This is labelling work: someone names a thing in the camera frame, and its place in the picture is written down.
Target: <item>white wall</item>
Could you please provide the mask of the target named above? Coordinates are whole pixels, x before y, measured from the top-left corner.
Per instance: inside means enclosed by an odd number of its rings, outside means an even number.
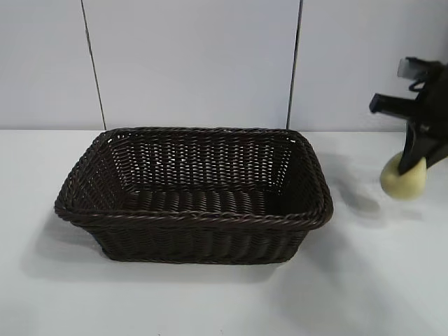
[[[0,1],[0,128],[102,128],[79,1]]]
[[[291,128],[396,130],[375,92],[412,97],[401,57],[448,60],[448,0],[304,0]]]
[[[285,127],[298,4],[85,0],[107,127]]]

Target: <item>wicker basket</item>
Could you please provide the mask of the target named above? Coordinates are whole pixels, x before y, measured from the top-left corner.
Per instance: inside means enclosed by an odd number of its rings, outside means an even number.
[[[56,213],[114,260],[289,260],[333,214],[308,141],[284,129],[114,129],[67,177]]]

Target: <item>white table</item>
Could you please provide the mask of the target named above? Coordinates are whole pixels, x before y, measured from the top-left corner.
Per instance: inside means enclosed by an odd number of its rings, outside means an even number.
[[[0,335],[448,335],[448,161],[426,194],[378,184],[398,133],[305,133],[335,202],[284,265],[121,263],[53,215],[99,132],[0,132]]]

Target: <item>yellow potato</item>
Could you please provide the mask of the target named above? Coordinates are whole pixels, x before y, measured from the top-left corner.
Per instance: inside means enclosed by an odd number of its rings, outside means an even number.
[[[425,190],[426,158],[423,157],[406,174],[398,173],[403,152],[392,157],[381,172],[380,181],[384,192],[397,200],[413,200]]]

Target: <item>black plastic part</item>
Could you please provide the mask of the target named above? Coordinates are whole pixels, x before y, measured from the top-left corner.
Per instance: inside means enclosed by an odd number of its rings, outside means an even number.
[[[448,66],[413,57],[406,60],[409,71],[400,69],[399,74],[416,81],[409,87],[419,93],[416,99],[376,94],[369,106],[372,113],[407,121],[405,148],[398,165],[400,174],[408,172],[422,158],[426,158],[429,168],[448,157]]]

